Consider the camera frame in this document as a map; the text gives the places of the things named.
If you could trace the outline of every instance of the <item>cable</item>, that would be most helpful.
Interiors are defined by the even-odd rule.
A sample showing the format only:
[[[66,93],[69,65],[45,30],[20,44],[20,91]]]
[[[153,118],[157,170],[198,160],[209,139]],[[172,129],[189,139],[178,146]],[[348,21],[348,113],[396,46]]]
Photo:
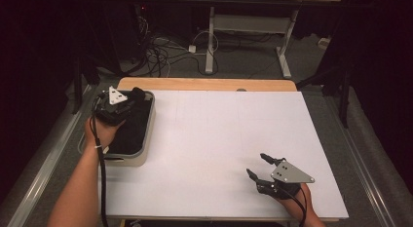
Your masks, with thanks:
[[[212,33],[209,33],[209,31],[206,31],[206,30],[203,30],[203,31],[201,31],[200,33],[198,33],[195,37],[194,37],[194,39],[192,40],[192,44],[191,45],[195,45],[195,40],[201,35],[201,34],[205,34],[205,33],[208,33],[208,34],[210,34],[210,35],[212,35],[213,36],[213,38],[215,38],[215,41],[216,41],[216,48],[213,50],[214,52],[216,51],[216,50],[218,50],[218,38],[216,38],[216,36],[214,35],[214,34],[212,34]]]
[[[170,63],[167,61],[168,64],[168,73],[167,73],[167,78],[169,77],[169,73],[170,73]]]
[[[156,41],[156,40],[165,40],[165,41],[167,41],[165,44],[163,44],[163,45],[158,45],[158,46],[166,47],[166,48],[169,48],[169,49],[185,50],[185,51],[188,52],[187,49],[185,49],[184,47],[180,46],[178,43],[171,41],[170,39],[164,39],[164,38],[162,38],[162,37],[158,37],[158,38],[155,38],[155,39],[154,39],[154,41]],[[175,47],[175,46],[167,46],[168,43],[173,43],[173,44],[177,45],[178,47]]]
[[[274,34],[271,34],[271,33],[254,33],[254,34],[245,33],[244,35],[240,35],[240,33],[239,34],[231,34],[231,33],[228,33],[226,31],[222,31],[222,30],[215,30],[215,32],[216,32],[216,34],[220,33],[220,34],[226,35],[228,37],[237,38],[237,39],[239,39],[240,42],[241,42],[241,40],[249,41],[249,43],[245,43],[245,44],[265,43],[265,42],[268,42],[274,36]],[[247,37],[256,37],[256,36],[260,36],[261,38],[259,38],[259,39],[247,38]]]
[[[100,191],[100,216],[101,216],[101,221],[104,227],[108,227],[107,223],[107,217],[106,217],[106,165],[104,163],[104,156],[103,156],[103,148],[100,143],[100,139],[97,136],[97,128],[96,128],[96,116],[95,116],[95,111],[97,107],[97,103],[100,100],[100,97],[97,96],[94,99],[93,107],[92,107],[92,116],[91,119],[89,120],[89,125],[92,131],[92,134],[94,135],[94,141],[96,144],[96,150],[97,150],[97,155],[99,158],[99,163],[100,163],[100,175],[101,175],[101,191]]]
[[[169,58],[177,58],[177,57],[182,57],[182,56],[184,56],[184,55],[189,55],[189,54],[191,54],[191,53],[187,52],[187,53],[183,53],[183,54],[176,55],[176,56],[169,57]]]
[[[276,63],[276,62],[277,62],[277,61],[274,60],[274,61],[272,61],[270,64],[268,64],[265,68],[260,69],[260,70],[258,70],[258,71],[256,71],[256,72],[251,73],[251,74],[247,77],[247,79],[252,78],[252,76],[254,76],[255,74],[258,74],[259,72],[265,71],[266,69],[268,69],[271,65],[273,65],[273,64]]]
[[[305,207],[303,207],[303,205],[301,204],[300,201],[297,200],[297,198],[295,198],[294,196],[292,196],[291,194],[289,194],[286,190],[282,189],[281,187],[278,187],[279,190],[283,191],[285,195],[287,195],[289,198],[291,198],[297,205],[298,207],[301,208],[301,210],[303,211],[303,217],[301,218],[300,221],[300,227],[304,226],[304,223],[306,222],[306,218],[307,218],[307,198],[306,195],[304,194],[304,190],[300,187],[301,192],[303,193],[304,196],[304,204]]]
[[[141,26],[141,29],[140,29],[139,33],[143,34],[143,39],[145,39],[146,35],[148,34],[148,30],[149,30],[148,21],[146,19],[144,19],[143,17],[138,17],[138,20],[142,20],[144,22],[143,26],[141,26],[141,23],[139,24],[139,27]]]
[[[158,67],[158,77],[161,77],[162,74],[162,69],[168,65],[168,52],[165,49],[160,48],[156,44],[152,44],[151,48],[147,52],[147,58],[148,58],[148,69],[149,69],[149,75],[152,77],[154,73],[154,69]]]

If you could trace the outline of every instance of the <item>black cable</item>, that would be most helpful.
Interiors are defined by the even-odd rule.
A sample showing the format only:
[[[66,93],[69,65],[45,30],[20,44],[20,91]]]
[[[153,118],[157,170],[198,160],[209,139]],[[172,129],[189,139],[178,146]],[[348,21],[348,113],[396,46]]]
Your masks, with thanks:
[[[191,53],[186,52],[186,53],[183,53],[183,54],[180,54],[180,55],[176,55],[176,56],[173,56],[173,57],[169,57],[169,58],[177,58],[177,57],[182,57],[182,56],[184,56],[184,55],[189,55],[189,54],[191,54]]]
[[[303,205],[301,204],[300,201],[297,200],[297,198],[289,194],[286,190],[282,189],[281,187],[279,187],[278,189],[283,191],[285,195],[291,198],[298,205],[298,207],[300,207],[301,210],[303,211],[303,217],[301,218],[300,225],[299,225],[300,227],[303,227],[304,223],[306,222],[306,218],[307,218],[307,198],[306,198],[306,195],[304,194],[303,189],[300,187],[300,190],[302,191],[303,196],[304,196],[305,207],[303,207]]]
[[[265,43],[265,42],[268,42],[274,35],[272,33],[241,35],[241,34],[231,34],[231,33],[228,33],[228,32],[222,31],[222,30],[214,30],[214,32],[216,32],[215,35],[221,33],[221,34],[227,35],[228,37],[235,37],[239,40],[243,39],[243,40],[249,41],[250,43],[247,43],[247,44]],[[248,38],[248,37],[257,37],[257,36],[260,36],[260,38],[259,39]]]
[[[273,62],[271,62],[270,64],[268,64],[265,68],[260,69],[260,70],[258,70],[258,71],[255,71],[255,72],[251,73],[246,79],[250,79],[250,78],[252,78],[252,76],[254,76],[254,75],[256,75],[256,74],[258,74],[258,73],[260,73],[260,72],[262,72],[262,71],[267,70],[271,65],[273,65],[273,64],[276,63],[276,62],[277,62],[277,61],[274,60]]]
[[[219,49],[220,52],[222,52],[222,53],[232,53],[232,52],[238,50],[238,49],[241,47],[241,45],[242,45],[241,39],[238,38],[238,40],[237,40],[238,43],[237,43],[237,46],[235,47],[235,49],[232,49],[232,50],[222,49],[222,47],[223,47],[222,44],[224,44],[224,46],[225,46],[225,43],[228,43],[228,42],[230,42],[230,41],[221,41],[221,42],[220,42],[220,43],[221,43],[221,46],[220,46],[220,49]]]
[[[196,58],[194,58],[194,57],[183,57],[183,58],[177,59],[177,60],[175,60],[175,61],[173,61],[173,62],[170,62],[169,64],[175,64],[175,63],[177,63],[177,62],[179,62],[179,61],[182,61],[183,59],[193,59],[193,60],[197,63],[197,70],[198,70],[198,72],[201,73],[201,70],[200,70],[200,62],[199,62]]]
[[[158,77],[161,77],[162,69],[168,63],[167,59],[168,59],[169,54],[165,49],[162,49],[162,48],[158,47],[155,44],[153,44],[151,47],[152,48],[149,49],[149,52],[147,54],[149,56],[149,58],[148,58],[149,72],[148,72],[148,74],[152,77],[153,73],[156,73],[156,72],[154,72],[154,69],[156,67],[158,67],[158,71],[157,71],[158,72]],[[155,57],[155,61],[152,61],[150,59],[150,57]]]
[[[96,106],[99,101],[100,97],[96,97],[94,99],[93,108],[92,108],[92,116],[89,121],[89,125],[91,127],[92,134],[94,135],[94,142],[96,144],[97,155],[99,158],[100,163],[100,176],[101,176],[101,192],[100,192],[100,216],[101,221],[104,227],[108,227],[107,217],[106,217],[106,165],[104,163],[104,155],[103,155],[103,148],[100,143],[100,139],[97,136],[97,128],[96,128]]]
[[[152,38],[153,35],[155,34],[155,29],[151,29],[149,30],[149,26],[147,25],[147,21],[145,21],[146,23],[146,28],[147,30],[145,31],[144,35],[141,35],[140,33],[137,33],[137,37],[139,40],[139,46],[137,48],[137,57],[140,57],[139,60],[139,64],[136,65],[135,67],[131,68],[128,71],[125,71],[127,76],[132,76],[131,74],[139,69],[141,69],[142,67],[145,66],[145,64],[148,62],[148,58],[147,58],[147,51],[148,48],[153,44]]]

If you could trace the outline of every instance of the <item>metal bar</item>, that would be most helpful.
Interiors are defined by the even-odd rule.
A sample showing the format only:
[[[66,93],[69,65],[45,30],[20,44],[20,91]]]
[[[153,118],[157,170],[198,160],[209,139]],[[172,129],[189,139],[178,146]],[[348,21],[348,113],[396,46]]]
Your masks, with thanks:
[[[211,74],[213,72],[213,28],[214,28],[215,9],[210,7],[209,12],[209,34],[207,40],[206,51],[206,73]]]
[[[332,113],[335,113],[336,104],[332,98],[326,99],[327,106]],[[382,198],[383,195],[380,192],[379,187],[374,181],[370,171],[367,168],[367,165],[363,161],[363,158],[358,152],[357,146],[349,132],[348,129],[345,129],[340,123],[341,120],[338,118],[337,114],[331,114],[334,118],[337,126],[339,126],[344,138],[346,139],[346,144],[348,145],[349,155],[354,164],[355,171],[361,181],[362,186],[364,187],[365,193],[370,200],[370,204],[376,212],[377,218],[380,222],[380,225],[383,227],[393,227],[395,226],[393,217],[390,215],[389,210]]]

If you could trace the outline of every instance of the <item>gray floor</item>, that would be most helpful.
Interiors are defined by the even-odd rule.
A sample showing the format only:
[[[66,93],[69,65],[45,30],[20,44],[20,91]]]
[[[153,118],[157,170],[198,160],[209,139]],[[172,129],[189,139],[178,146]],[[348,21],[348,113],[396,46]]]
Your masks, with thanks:
[[[163,77],[191,77],[191,78],[250,78],[250,79],[282,79],[280,65],[275,57],[275,45],[280,45],[282,38],[274,36],[266,43],[252,43],[242,40],[242,46],[237,40],[222,38],[215,58],[218,62],[218,73],[206,77],[197,71],[197,63],[193,59],[183,59],[163,72]],[[316,46],[319,38],[312,36],[301,41],[291,41],[286,52],[288,64],[294,82],[301,81],[317,69],[323,50]],[[169,55],[180,54],[182,51],[169,50]],[[192,56],[199,60],[203,68],[205,57]],[[131,64],[123,63],[125,68]],[[110,78],[101,74],[102,82],[92,87],[85,96],[93,96],[101,90],[119,82],[119,79]],[[357,96],[351,91],[349,106],[349,128],[344,129],[337,120],[336,97],[323,96],[320,87],[306,87],[302,90],[308,109],[315,124],[319,139],[331,165],[342,193],[350,218],[328,226],[413,226],[413,200],[403,181],[395,171],[374,131],[362,113]],[[70,114],[73,101],[69,101],[66,110],[56,122],[54,130],[45,140],[38,153],[30,161],[21,175],[15,188],[1,206],[0,226],[45,226],[53,204],[79,159],[77,145],[83,132],[83,122],[88,117],[91,103],[85,99],[84,109],[73,116]],[[67,126],[77,122],[71,129]],[[60,147],[61,157],[56,167],[48,168],[52,173],[50,179],[43,180],[43,195],[27,193],[32,184],[38,184],[36,177],[45,161],[56,160],[51,158],[51,152]],[[35,206],[24,207],[24,198],[35,197]],[[17,215],[16,210],[23,210],[26,215]],[[112,220],[112,226],[119,226],[119,220]],[[174,226],[183,223],[173,222]],[[147,223],[142,226],[171,226],[172,223]],[[241,226],[231,223],[188,223],[185,226]],[[246,226],[264,226],[262,223],[248,223]]]

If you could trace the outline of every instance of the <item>hand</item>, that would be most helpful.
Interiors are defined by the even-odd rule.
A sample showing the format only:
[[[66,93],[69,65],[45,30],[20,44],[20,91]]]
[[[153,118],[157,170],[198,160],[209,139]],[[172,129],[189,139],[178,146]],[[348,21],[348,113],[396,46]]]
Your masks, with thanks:
[[[314,209],[313,209],[313,203],[311,199],[311,192],[310,188],[306,183],[301,184],[301,189],[303,191],[298,191],[297,195],[295,195],[295,198],[301,203],[301,205],[305,208],[306,207],[306,201],[307,201],[307,217],[306,221],[304,223],[304,226],[325,226],[321,220],[319,220],[319,217],[316,215]],[[286,211],[294,217],[296,220],[301,221],[303,218],[303,211],[301,208],[293,201],[292,199],[288,200],[280,200],[276,199],[280,204],[282,204]]]
[[[87,147],[96,146],[95,141],[94,141],[94,134],[92,133],[92,129],[90,125],[91,120],[92,120],[91,118],[88,118],[88,120],[85,123],[85,137],[86,137]],[[98,119],[95,120],[95,123],[96,123],[97,137],[100,139],[100,144],[102,146],[102,149],[104,149],[113,141],[113,138],[115,138],[116,131],[125,123],[125,121],[116,127],[108,126],[100,122]]]

